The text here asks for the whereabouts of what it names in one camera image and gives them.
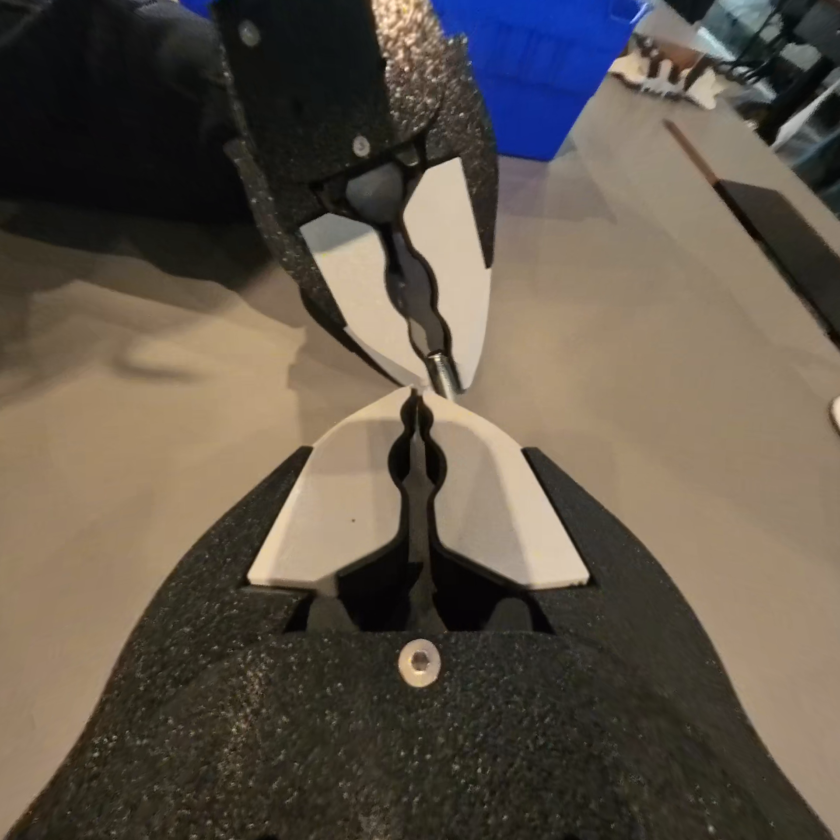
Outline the black and white patterned object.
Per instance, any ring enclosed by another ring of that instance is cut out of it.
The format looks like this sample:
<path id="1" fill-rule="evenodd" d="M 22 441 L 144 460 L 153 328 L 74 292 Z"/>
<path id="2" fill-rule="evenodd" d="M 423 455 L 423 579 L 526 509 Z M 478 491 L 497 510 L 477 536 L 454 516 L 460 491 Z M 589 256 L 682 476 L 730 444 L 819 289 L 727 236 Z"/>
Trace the black and white patterned object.
<path id="1" fill-rule="evenodd" d="M 607 75 L 626 87 L 662 99 L 713 110 L 727 81 L 708 54 L 651 36 L 634 35 Z"/>

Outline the blue plastic bin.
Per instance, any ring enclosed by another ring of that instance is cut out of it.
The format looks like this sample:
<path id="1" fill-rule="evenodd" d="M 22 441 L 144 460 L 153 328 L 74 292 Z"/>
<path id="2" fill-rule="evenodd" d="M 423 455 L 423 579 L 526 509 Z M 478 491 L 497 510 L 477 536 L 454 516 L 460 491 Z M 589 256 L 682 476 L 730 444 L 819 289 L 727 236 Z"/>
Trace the blue plastic bin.
<path id="1" fill-rule="evenodd" d="M 222 41 L 235 119 L 281 180 L 389 160 L 550 161 L 645 2 L 186 2 Z"/>

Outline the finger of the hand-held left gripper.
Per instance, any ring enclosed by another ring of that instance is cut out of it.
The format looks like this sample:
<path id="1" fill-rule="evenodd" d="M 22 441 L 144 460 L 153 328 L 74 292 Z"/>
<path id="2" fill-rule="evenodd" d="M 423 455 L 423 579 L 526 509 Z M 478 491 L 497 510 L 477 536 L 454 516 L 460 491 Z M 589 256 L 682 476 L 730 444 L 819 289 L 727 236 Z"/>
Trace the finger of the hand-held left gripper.
<path id="1" fill-rule="evenodd" d="M 386 288 L 385 249 L 375 229 L 328 213 L 304 224 L 301 234 L 339 307 L 348 337 L 401 385 L 430 386 L 408 323 Z"/>
<path id="2" fill-rule="evenodd" d="M 449 357 L 467 391 L 487 334 L 491 268 L 486 265 L 462 160 L 426 169 L 402 210 L 407 239 L 432 272 L 436 311 L 449 336 Z"/>

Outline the person's left forearm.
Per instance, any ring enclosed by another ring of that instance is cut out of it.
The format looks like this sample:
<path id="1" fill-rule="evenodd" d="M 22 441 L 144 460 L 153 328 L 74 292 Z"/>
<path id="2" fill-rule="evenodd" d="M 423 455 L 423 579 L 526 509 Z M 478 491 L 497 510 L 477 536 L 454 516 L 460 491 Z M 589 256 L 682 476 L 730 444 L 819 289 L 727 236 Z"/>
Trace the person's left forearm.
<path id="1" fill-rule="evenodd" d="M 1 194 L 252 221 L 215 26 L 177 2 L 1 2 Z"/>

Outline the silver bolt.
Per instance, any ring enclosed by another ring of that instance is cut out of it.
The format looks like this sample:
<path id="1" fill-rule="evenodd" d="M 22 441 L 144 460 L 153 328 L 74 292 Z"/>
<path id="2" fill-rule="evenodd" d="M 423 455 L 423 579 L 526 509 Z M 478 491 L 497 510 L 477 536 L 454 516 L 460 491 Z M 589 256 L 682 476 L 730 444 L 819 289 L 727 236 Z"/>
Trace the silver bolt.
<path id="1" fill-rule="evenodd" d="M 466 392 L 459 378 L 457 365 L 447 352 L 436 350 L 428 353 L 425 364 L 430 386 L 438 396 L 455 402 Z"/>

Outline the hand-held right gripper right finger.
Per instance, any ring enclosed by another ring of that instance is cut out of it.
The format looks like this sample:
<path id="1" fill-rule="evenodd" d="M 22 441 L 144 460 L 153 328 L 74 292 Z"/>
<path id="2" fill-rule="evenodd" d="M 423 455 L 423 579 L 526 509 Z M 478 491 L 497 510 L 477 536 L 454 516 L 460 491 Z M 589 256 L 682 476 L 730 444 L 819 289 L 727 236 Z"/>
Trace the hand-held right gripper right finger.
<path id="1" fill-rule="evenodd" d="M 456 402 L 422 398 L 439 547 L 528 592 L 587 585 L 589 571 L 522 446 Z"/>

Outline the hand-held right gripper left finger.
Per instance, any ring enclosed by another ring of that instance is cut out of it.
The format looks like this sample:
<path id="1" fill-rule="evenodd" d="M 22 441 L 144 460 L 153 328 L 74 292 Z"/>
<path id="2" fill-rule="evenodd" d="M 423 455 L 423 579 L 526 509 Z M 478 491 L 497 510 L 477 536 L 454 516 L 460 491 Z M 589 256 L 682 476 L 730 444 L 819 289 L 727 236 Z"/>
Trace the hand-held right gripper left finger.
<path id="1" fill-rule="evenodd" d="M 247 572 L 250 585 L 336 596 L 340 572 L 396 539 L 403 497 L 388 459 L 414 395 L 398 388 L 320 437 Z"/>

